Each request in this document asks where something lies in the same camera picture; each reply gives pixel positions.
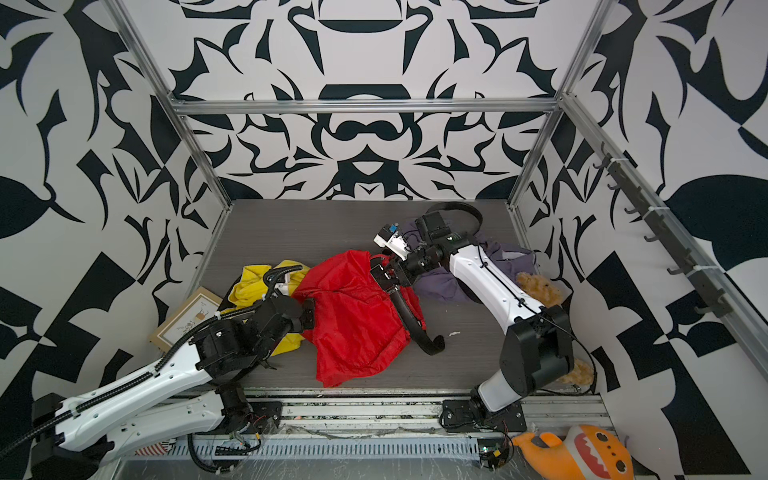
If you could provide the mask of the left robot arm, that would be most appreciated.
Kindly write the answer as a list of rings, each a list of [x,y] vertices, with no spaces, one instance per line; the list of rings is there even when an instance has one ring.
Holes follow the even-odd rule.
[[[157,442],[240,432],[255,419],[239,380],[265,366],[288,334],[313,328],[315,303],[273,293],[217,312],[159,360],[91,392],[49,394],[33,404],[33,427],[1,450],[30,448],[35,479],[87,479],[101,466]]]

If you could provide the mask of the yellow trousers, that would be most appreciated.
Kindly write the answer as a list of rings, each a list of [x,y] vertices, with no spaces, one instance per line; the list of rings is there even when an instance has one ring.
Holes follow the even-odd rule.
[[[310,268],[294,260],[283,260],[277,268],[296,267],[300,269],[288,272],[276,286],[282,294],[292,296]],[[241,310],[252,306],[257,300],[263,300],[267,294],[266,274],[273,269],[267,264],[247,265],[242,269],[240,278],[230,288],[225,301],[219,306],[221,313]],[[304,338],[298,333],[287,334],[273,351],[272,356],[289,353],[300,348]]]

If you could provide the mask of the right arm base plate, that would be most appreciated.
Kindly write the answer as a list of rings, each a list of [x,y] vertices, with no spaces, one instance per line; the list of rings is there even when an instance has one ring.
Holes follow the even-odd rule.
[[[518,433],[527,430],[520,402],[512,403],[497,412],[490,412],[476,398],[444,400],[438,423],[449,433],[481,431]]]

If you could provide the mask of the red trousers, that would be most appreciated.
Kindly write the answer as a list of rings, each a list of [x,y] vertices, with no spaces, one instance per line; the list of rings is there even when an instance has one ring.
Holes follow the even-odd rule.
[[[390,297],[370,273],[381,255],[349,250],[311,268],[292,297],[314,301],[314,328],[302,333],[315,346],[316,379],[326,388],[375,376],[410,343]]]

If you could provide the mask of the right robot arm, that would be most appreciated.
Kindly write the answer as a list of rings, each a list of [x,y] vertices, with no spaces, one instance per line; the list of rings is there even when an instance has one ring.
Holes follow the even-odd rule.
[[[525,293],[492,262],[475,232],[460,232],[446,223],[445,211],[464,211],[476,222],[483,221],[481,212],[467,203],[433,206],[415,221],[421,238],[416,248],[397,225],[386,224],[374,242],[388,259],[374,263],[371,275],[388,294],[411,339],[429,355],[442,352],[445,340],[428,336],[402,294],[424,274],[445,268],[493,315],[505,340],[498,371],[475,388],[469,400],[469,410],[479,421],[570,373],[574,336],[561,307],[547,307]]]

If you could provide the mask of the purple trousers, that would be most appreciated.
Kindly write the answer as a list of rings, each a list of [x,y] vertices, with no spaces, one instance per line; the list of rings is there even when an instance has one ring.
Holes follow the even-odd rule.
[[[476,287],[491,287],[491,293],[503,290],[501,282],[507,278],[516,288],[520,273],[534,274],[535,254],[532,250],[516,245],[500,243],[493,237],[478,232],[473,246],[461,247],[451,255],[448,266],[438,266],[421,274],[413,289],[420,298],[442,302],[482,303],[488,296],[486,290],[477,296]]]

